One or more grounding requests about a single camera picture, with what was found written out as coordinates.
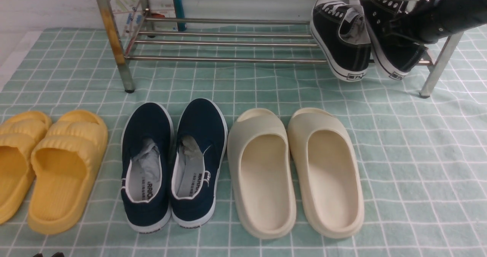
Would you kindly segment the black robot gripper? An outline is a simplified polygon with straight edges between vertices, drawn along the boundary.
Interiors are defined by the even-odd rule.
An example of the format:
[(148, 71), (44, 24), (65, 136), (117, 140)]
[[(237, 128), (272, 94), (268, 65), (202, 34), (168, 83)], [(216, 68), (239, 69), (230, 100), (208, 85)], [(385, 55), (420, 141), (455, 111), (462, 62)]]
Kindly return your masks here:
[(430, 0), (388, 22), (388, 43), (433, 44), (487, 22), (487, 0)]

